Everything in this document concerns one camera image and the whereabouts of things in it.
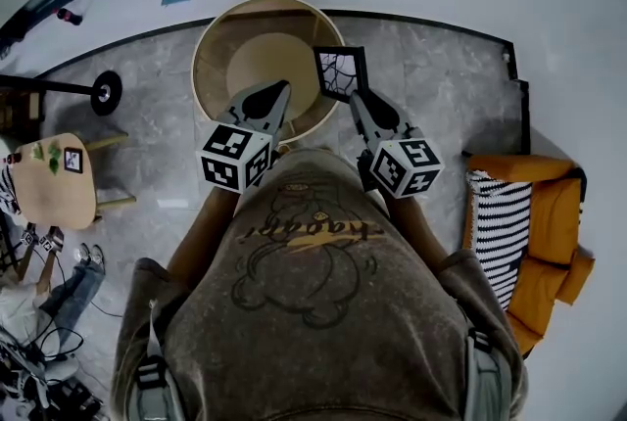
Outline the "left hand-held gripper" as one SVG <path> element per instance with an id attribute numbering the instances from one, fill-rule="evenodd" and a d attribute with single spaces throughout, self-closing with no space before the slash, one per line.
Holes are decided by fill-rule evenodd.
<path id="1" fill-rule="evenodd" d="M 237 194 L 258 186 L 272 167 L 290 96 L 287 80 L 259 83 L 235 94 L 196 148 L 201 177 Z"/>

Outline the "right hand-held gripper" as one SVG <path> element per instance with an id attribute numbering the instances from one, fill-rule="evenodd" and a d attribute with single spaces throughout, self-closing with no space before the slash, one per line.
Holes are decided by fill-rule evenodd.
<path id="1" fill-rule="evenodd" d="M 434 143 L 417 128 L 407 131 L 407 117 L 382 93 L 360 88 L 351 94 L 349 105 L 366 145 L 358 157 L 363 190 L 385 190 L 395 199 L 426 193 L 444 169 Z M 388 132 L 403 135 L 376 138 Z"/>

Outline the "black framed picture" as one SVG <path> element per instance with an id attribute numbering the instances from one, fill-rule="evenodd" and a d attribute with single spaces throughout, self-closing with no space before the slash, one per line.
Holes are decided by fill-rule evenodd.
<path id="1" fill-rule="evenodd" d="M 314 47 L 321 95 L 348 104 L 354 92 L 369 89 L 363 47 Z"/>

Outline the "person's right forearm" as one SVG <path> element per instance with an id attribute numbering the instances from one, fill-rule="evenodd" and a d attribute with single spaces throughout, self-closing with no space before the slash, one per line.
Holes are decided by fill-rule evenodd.
<path id="1" fill-rule="evenodd" d="M 449 254 L 428 224 L 419 202 L 414 198 L 396 199 L 388 194 L 383 197 L 391 223 L 427 267 L 438 273 Z"/>

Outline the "person's left forearm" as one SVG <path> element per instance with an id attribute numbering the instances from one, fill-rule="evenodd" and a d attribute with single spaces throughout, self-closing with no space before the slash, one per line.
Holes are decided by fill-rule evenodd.
<path id="1" fill-rule="evenodd" d="M 214 188 L 202 205 L 187 234 L 173 253 L 167 271 L 193 291 L 202 281 L 231 223 L 240 196 Z"/>

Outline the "round beige coffee table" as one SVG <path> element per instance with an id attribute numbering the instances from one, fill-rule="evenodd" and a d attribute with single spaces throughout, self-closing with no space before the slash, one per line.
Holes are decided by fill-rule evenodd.
<path id="1" fill-rule="evenodd" d="M 335 23 L 302 0 L 247 0 L 216 17 L 194 52 L 191 83 L 201 112 L 214 119 L 235 94 L 272 80 L 291 85 L 280 140 L 294 143 L 337 108 L 321 95 L 314 49 L 343 46 Z"/>

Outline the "black wheeled stand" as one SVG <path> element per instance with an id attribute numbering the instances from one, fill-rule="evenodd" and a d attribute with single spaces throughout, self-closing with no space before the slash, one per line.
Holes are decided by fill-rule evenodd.
<path id="1" fill-rule="evenodd" d="M 91 86 L 0 74 L 0 88 L 39 93 L 54 91 L 88 96 L 93 112 L 99 117 L 110 115 L 118 107 L 122 95 L 121 78 L 112 70 L 99 74 Z"/>

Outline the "black and white striped blanket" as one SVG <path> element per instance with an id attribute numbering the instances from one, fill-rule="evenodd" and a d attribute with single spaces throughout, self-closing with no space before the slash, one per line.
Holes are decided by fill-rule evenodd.
<path id="1" fill-rule="evenodd" d="M 476 254 L 499 304 L 508 308 L 529 243 L 530 182 L 508 182 L 484 170 L 466 173 L 468 247 Z"/>

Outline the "small black-framed picture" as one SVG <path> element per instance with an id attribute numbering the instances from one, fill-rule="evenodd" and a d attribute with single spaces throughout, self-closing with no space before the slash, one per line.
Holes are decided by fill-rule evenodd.
<path id="1" fill-rule="evenodd" d="M 63 155 L 64 170 L 83 174 L 83 151 L 78 148 L 66 147 Z"/>

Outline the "orange sofa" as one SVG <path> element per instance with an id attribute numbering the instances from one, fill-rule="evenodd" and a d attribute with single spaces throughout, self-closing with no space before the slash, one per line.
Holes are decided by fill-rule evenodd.
<path id="1" fill-rule="evenodd" d="M 530 182 L 529 243 L 508 308 L 504 309 L 522 354 L 540 343 L 555 303 L 574 304 L 595 265 L 579 247 L 587 178 L 575 162 L 535 155 L 474 155 L 466 172 L 484 170 L 496 179 Z M 469 239 L 469 191 L 463 245 Z"/>

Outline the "green plant leaves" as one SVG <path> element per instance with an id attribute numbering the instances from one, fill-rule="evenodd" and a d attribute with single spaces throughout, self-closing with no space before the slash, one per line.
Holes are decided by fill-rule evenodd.
<path id="1" fill-rule="evenodd" d="M 61 147 L 56 139 L 53 139 L 46 147 L 43 147 L 41 142 L 36 142 L 30 150 L 30 157 L 34 160 L 47 162 L 54 175 L 58 172 L 61 155 Z"/>

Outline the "light wooden side table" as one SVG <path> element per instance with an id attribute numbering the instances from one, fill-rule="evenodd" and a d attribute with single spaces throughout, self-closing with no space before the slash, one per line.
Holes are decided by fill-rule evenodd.
<path id="1" fill-rule="evenodd" d="M 99 201 L 90 160 L 92 152 L 120 143 L 127 137 L 127 133 L 121 132 L 100 141 L 84 143 L 75 134 L 67 132 L 20 146 L 17 153 L 22 155 L 22 160 L 11 164 L 11 169 L 18 204 L 25 219 L 35 224 L 81 230 L 98 221 L 103 211 L 135 203 L 136 198 L 132 195 Z M 41 142 L 46 147 L 53 139 L 59 141 L 62 151 L 56 175 L 50 171 L 47 162 L 30 157 L 34 143 Z M 66 147 L 83 151 L 83 174 L 64 170 Z"/>

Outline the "brown graphic shirt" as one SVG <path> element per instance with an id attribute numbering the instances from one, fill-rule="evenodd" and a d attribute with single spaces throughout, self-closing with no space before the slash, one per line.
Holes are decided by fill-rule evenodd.
<path id="1" fill-rule="evenodd" d="M 522 355 L 475 253 L 433 273 L 324 149 L 239 195 L 193 290 L 134 268 L 115 421 L 513 421 Z"/>

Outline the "dark wooden rack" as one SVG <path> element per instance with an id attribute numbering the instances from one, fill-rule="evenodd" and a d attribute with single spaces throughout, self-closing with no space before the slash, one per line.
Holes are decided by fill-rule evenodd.
<path id="1" fill-rule="evenodd" d="M 37 139 L 42 121 L 42 95 L 0 87 L 0 134 Z"/>

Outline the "black and white patterned cushion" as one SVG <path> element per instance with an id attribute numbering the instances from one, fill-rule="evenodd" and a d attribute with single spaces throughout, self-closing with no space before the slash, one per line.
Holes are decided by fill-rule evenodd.
<path id="1" fill-rule="evenodd" d="M 0 170 L 0 211 L 6 214 L 21 214 L 11 168 L 4 164 Z"/>

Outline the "pile of black equipment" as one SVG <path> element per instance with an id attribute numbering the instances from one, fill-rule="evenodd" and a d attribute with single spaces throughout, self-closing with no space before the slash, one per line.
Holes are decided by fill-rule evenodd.
<path id="1" fill-rule="evenodd" d="M 27 408 L 28 421 L 109 421 L 103 402 L 75 378 L 78 369 L 73 352 L 47 358 L 0 327 L 0 387 Z"/>

